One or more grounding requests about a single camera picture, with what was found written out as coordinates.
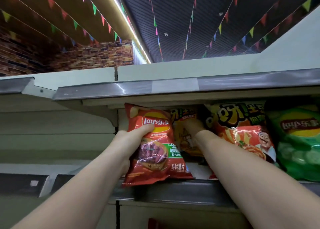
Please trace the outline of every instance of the red chip bag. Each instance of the red chip bag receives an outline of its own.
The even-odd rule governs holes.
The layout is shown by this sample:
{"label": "red chip bag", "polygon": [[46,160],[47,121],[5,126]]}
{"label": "red chip bag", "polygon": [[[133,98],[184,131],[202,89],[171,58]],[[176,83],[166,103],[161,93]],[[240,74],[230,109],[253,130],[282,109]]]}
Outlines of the red chip bag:
{"label": "red chip bag", "polygon": [[193,179],[184,159],[174,144],[170,114],[156,109],[126,103],[128,132],[145,124],[154,124],[131,157],[123,186],[153,184],[166,178]]}

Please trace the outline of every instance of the potato chip bag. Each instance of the potato chip bag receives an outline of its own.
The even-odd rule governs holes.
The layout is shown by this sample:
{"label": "potato chip bag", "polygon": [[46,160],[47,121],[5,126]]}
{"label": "potato chip bag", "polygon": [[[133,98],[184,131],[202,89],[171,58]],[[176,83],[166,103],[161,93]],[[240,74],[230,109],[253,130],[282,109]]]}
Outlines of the potato chip bag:
{"label": "potato chip bag", "polygon": [[175,142],[180,151],[188,153],[190,156],[203,157],[202,152],[195,146],[191,140],[191,135],[183,127],[182,121],[185,119],[197,119],[197,113],[194,109],[171,109],[171,121]]}
{"label": "potato chip bag", "polygon": [[153,184],[166,178],[193,179],[174,144],[171,117],[168,112],[126,103],[129,119],[128,132],[145,124],[154,124],[131,157],[131,165],[124,179],[124,186]]}
{"label": "potato chip bag", "polygon": [[276,151],[265,127],[264,101],[206,105],[212,119],[206,125],[226,141],[268,162],[276,161]]}
{"label": "potato chip bag", "polygon": [[320,182],[320,114],[315,105],[268,112],[279,136],[278,154],[295,179]]}

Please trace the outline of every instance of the yellow flag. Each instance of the yellow flag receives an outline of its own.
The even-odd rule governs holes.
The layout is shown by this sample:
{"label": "yellow flag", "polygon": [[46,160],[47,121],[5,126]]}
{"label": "yellow flag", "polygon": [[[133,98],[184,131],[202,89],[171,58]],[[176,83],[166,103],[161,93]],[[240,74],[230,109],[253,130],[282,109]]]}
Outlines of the yellow flag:
{"label": "yellow flag", "polygon": [[310,5],[311,5],[311,0],[307,0],[305,3],[302,4],[303,8],[306,9],[307,12],[310,11]]}
{"label": "yellow flag", "polygon": [[249,33],[251,35],[251,38],[253,38],[254,37],[254,27],[252,29],[250,29]]}
{"label": "yellow flag", "polygon": [[3,14],[3,17],[4,17],[4,20],[5,22],[7,23],[11,17],[11,15],[9,13],[6,13],[5,11],[1,10],[2,11],[2,14]]}
{"label": "yellow flag", "polygon": [[9,33],[10,33],[10,36],[11,36],[11,38],[12,38],[13,40],[16,40],[16,39],[17,39],[17,34],[16,34],[16,33],[12,32],[12,31],[9,31]]}

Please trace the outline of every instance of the forearm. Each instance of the forearm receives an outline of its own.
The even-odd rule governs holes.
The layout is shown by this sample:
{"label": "forearm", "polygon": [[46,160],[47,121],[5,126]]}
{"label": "forearm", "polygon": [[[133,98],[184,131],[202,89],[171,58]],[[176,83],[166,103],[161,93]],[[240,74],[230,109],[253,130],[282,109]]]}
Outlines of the forearm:
{"label": "forearm", "polygon": [[96,228],[125,160],[107,148],[13,229]]}
{"label": "forearm", "polygon": [[194,140],[255,229],[320,228],[319,197],[286,173],[210,131]]}

